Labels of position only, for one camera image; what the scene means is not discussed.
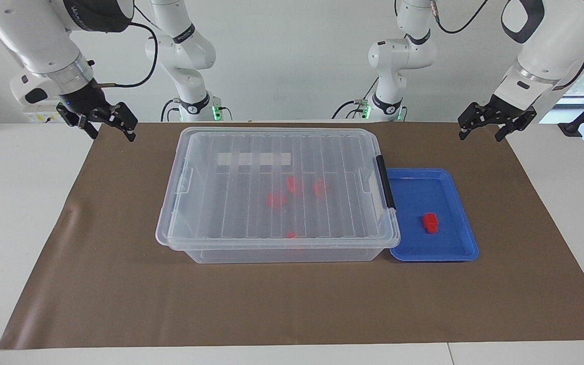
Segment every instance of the brown mat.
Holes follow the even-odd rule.
[[[185,127],[141,124],[135,143],[102,128],[0,349],[584,340],[584,275],[494,131],[325,126],[373,132],[389,167],[447,169],[472,263],[200,265],[155,240]]]

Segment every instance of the blue plastic tray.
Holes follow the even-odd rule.
[[[479,256],[452,176],[444,169],[389,168],[400,244],[391,254],[401,261],[472,261]],[[425,213],[436,213],[439,230],[427,233]]]

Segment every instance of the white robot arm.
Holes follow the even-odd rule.
[[[155,25],[167,35],[158,35],[158,64],[177,88],[180,113],[186,122],[218,120],[220,99],[206,90],[198,70],[215,64],[215,48],[203,37],[188,17],[183,0],[151,0]],[[151,57],[155,44],[146,43]]]
[[[69,125],[95,138],[91,122],[103,122],[133,141],[136,117],[122,102],[107,102],[93,63],[69,38],[72,30],[122,32],[133,15],[133,0],[0,0],[0,39],[24,65],[10,83],[16,98],[35,104],[58,96]]]
[[[436,60],[436,45],[429,41],[431,18],[430,0],[401,0],[397,21],[405,37],[383,40],[369,49],[369,64],[380,76],[378,88],[368,100],[370,119],[396,120],[407,86],[401,70],[428,67]]]
[[[584,0],[509,0],[501,14],[504,32],[522,44],[490,102],[473,102],[459,117],[465,139],[475,128],[503,125],[495,138],[524,131],[537,115],[533,104],[584,58]]]

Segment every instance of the transparent plastic container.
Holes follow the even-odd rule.
[[[156,238],[197,263],[370,261],[399,229],[363,129],[194,127]]]

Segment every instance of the white table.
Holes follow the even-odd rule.
[[[526,132],[510,136],[509,142],[584,271],[584,143],[564,137],[554,125],[533,125]],[[0,336],[90,146],[91,141],[83,132],[65,125],[0,125]],[[0,363],[58,360],[584,364],[584,341],[0,351]]]

